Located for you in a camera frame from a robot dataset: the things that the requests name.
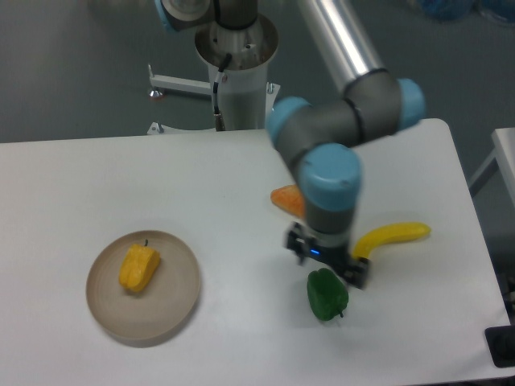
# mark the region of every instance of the beige plate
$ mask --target beige plate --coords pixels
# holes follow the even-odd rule
[[[118,283],[118,272],[132,244],[161,253],[161,262],[147,287],[132,293]],[[88,275],[86,298],[93,317],[117,340],[152,346],[173,335],[195,305],[200,271],[190,248],[175,236],[140,231],[115,240],[95,260]]]

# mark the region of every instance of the white table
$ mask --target white table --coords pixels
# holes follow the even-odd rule
[[[269,200],[290,183],[266,133],[198,133],[0,146],[1,385],[427,384],[511,376],[484,329],[509,324],[444,122],[357,149],[354,240],[421,220],[430,238],[374,252],[343,319],[311,313],[307,275]],[[172,340],[137,349],[93,320],[85,282],[128,232],[182,238],[202,291]]]

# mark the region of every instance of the toy yellow pepper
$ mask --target toy yellow pepper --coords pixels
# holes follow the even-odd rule
[[[118,281],[123,288],[133,292],[140,292],[146,287],[161,261],[159,252],[146,244],[130,246],[118,274]]]

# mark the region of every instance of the banana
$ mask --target banana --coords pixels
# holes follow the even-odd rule
[[[368,259],[372,250],[380,245],[417,240],[427,236],[429,233],[431,233],[431,228],[424,223],[385,225],[361,237],[352,251],[352,257],[355,259],[361,257]]]

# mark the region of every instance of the green bell pepper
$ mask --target green bell pepper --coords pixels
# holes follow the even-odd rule
[[[313,271],[307,277],[307,298],[313,314],[320,320],[331,320],[347,308],[348,292],[344,283],[327,268]]]

